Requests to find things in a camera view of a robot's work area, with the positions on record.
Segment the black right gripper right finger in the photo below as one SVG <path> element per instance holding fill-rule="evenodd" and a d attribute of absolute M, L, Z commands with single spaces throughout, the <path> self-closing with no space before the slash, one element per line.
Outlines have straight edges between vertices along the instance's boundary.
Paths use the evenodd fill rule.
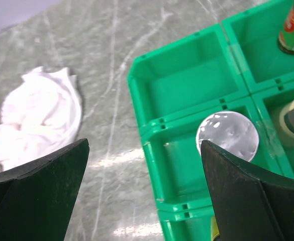
<path fill-rule="evenodd" d="M 201 158 L 221 240 L 294 240 L 294 179 L 210 141 Z"/>

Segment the yellow bottle cork cap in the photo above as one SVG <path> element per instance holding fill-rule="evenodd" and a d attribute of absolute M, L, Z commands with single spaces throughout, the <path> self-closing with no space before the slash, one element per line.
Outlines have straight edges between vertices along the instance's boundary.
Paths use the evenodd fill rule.
<path fill-rule="evenodd" d="M 215 216 L 211 217 L 211 241 L 221 241 Z"/>

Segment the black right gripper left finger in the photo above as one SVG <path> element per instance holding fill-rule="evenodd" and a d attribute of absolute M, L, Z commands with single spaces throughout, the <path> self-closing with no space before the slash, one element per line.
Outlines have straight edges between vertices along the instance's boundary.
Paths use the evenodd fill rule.
<path fill-rule="evenodd" d="M 0 172 L 0 240 L 64 240 L 88 156 L 83 138 Z"/>

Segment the silver lid blue label jar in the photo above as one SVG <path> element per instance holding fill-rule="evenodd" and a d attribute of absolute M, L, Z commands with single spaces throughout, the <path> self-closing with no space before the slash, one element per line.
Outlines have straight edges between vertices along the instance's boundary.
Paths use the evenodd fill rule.
<path fill-rule="evenodd" d="M 259 146 L 259 134 L 246 116 L 235 111 L 220 111 L 206 117 L 195 138 L 201 154 L 203 141 L 210 141 L 229 153 L 251 162 Z"/>

